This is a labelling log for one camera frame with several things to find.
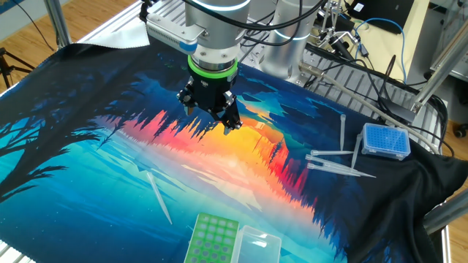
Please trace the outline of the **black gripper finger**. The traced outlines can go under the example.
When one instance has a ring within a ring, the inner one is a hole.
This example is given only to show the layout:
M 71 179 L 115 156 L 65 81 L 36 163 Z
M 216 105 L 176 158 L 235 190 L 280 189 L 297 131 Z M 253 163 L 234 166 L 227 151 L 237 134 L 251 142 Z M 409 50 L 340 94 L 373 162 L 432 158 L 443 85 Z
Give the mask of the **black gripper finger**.
M 216 116 L 224 125 L 224 135 L 228 135 L 243 125 L 236 101 L 236 95 L 231 91 L 225 91 L 215 104 Z
M 200 100 L 200 86 L 193 78 L 190 78 L 188 83 L 177 94 L 177 98 L 184 106 L 186 115 L 191 115 L 194 108 L 198 107 Z

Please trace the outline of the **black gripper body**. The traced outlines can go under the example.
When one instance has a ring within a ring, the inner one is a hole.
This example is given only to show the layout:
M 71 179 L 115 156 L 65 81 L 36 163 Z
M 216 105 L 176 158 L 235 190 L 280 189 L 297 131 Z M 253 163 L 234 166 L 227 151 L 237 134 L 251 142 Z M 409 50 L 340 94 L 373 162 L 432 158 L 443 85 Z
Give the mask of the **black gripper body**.
M 200 100 L 198 107 L 207 112 L 215 112 L 215 104 L 225 91 L 235 84 L 236 73 L 221 78 L 209 78 L 191 73 L 191 78 L 200 86 Z

